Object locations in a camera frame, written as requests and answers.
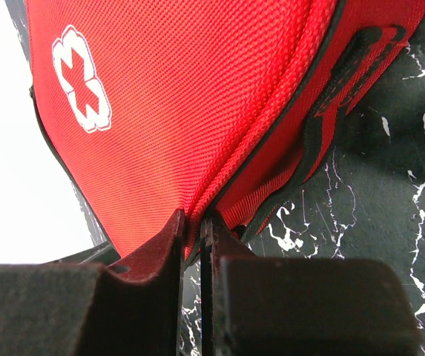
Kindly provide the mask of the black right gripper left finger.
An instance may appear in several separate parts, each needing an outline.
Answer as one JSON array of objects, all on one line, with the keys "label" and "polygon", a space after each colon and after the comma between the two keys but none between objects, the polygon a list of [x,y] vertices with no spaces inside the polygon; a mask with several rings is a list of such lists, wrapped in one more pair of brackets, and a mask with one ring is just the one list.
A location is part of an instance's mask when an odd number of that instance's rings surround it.
[{"label": "black right gripper left finger", "polygon": [[0,265],[0,355],[177,355],[184,226],[110,266]]}]

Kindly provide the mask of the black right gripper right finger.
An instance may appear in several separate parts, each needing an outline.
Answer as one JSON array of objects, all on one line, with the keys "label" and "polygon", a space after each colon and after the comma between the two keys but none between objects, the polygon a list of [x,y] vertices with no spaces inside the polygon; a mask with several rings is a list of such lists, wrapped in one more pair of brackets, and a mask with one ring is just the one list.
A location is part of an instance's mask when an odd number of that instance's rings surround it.
[{"label": "black right gripper right finger", "polygon": [[204,355],[416,355],[396,273],[368,259],[259,257],[218,212],[201,226]]}]

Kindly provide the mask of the red black medicine case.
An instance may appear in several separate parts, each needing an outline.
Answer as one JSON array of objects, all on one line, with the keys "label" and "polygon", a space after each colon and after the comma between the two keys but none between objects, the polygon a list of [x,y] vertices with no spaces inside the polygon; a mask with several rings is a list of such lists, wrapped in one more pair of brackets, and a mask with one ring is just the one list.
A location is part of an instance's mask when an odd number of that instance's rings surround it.
[{"label": "red black medicine case", "polygon": [[121,256],[175,210],[261,231],[407,44],[425,1],[28,1],[48,147]]}]

